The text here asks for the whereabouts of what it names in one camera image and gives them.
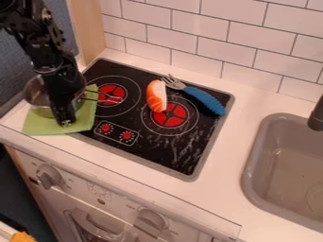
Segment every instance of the stove knob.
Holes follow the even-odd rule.
[[[132,133],[130,131],[125,131],[122,133],[122,138],[124,140],[130,140],[132,138]]]
[[[37,178],[41,181],[44,189],[49,190],[52,186],[62,186],[65,180],[53,166],[42,164],[36,172]]]
[[[167,228],[163,217],[148,209],[140,211],[134,226],[156,238]]]
[[[105,124],[101,126],[102,131],[109,132],[111,130],[111,125]]]

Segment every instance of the blue handle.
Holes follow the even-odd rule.
[[[199,90],[195,87],[185,87],[183,90],[186,94],[192,95],[201,101],[207,108],[209,108],[215,114],[223,116],[226,111],[223,105],[213,96],[208,93]]]

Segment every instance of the white subway tile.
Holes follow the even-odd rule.
[[[323,74],[319,77],[318,83],[323,84]]]
[[[170,64],[170,49],[150,43],[126,39],[127,53],[153,61]]]
[[[255,49],[232,43],[224,43],[205,38],[198,39],[198,51],[201,56],[251,66]]]
[[[160,27],[149,26],[148,41],[161,46],[195,53],[197,36],[179,33]]]
[[[264,20],[265,8],[266,3],[249,0],[203,0],[201,13],[218,18],[261,25]]]
[[[271,92],[277,92],[281,83],[279,75],[229,63],[224,65],[222,78]]]
[[[255,68],[285,75],[292,78],[301,78],[317,81],[323,64],[310,60],[303,60],[276,53],[259,50]]]
[[[307,5],[307,9],[316,9],[323,11],[323,1],[322,0],[310,0]]]
[[[200,0],[146,0],[147,4],[199,13]]]
[[[231,23],[229,42],[289,54],[296,34],[266,27]]]
[[[220,77],[222,61],[172,50],[172,65],[205,75]]]
[[[145,25],[129,20],[102,16],[103,27],[106,32],[145,41]]]
[[[314,37],[298,35],[293,50],[293,56],[315,61],[323,61],[323,40]]]
[[[265,26],[323,37],[323,12],[270,4]]]
[[[101,0],[101,12],[116,17],[121,17],[120,0]]]
[[[284,4],[284,5],[290,5],[290,6],[296,6],[296,7],[305,7],[307,0],[262,0],[264,2],[269,3],[277,3],[277,4]]]
[[[106,47],[125,52],[125,38],[114,34],[105,33]]]
[[[170,27],[170,9],[122,0],[124,17],[153,26]]]
[[[173,11],[173,29],[199,36],[225,41],[229,21],[193,13]]]
[[[317,102],[323,94],[323,85],[294,78],[284,78],[280,94]]]

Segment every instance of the black stovetop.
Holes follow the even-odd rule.
[[[167,88],[167,111],[155,113],[146,106],[145,90],[150,81],[160,78],[158,75],[98,60],[84,76],[99,91],[122,99],[111,97],[99,103],[93,129],[80,134],[108,145],[101,147],[109,151],[180,177],[183,177],[181,174],[192,176],[202,160],[206,160],[210,149],[207,146],[212,145],[208,143],[214,142],[214,131],[222,118],[198,100]],[[216,97],[224,106],[230,101],[228,94],[198,88]]]

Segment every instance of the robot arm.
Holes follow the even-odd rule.
[[[72,100],[83,88],[73,54],[62,49],[66,41],[43,0],[1,0],[0,29],[14,36],[42,75],[57,122],[76,121]]]

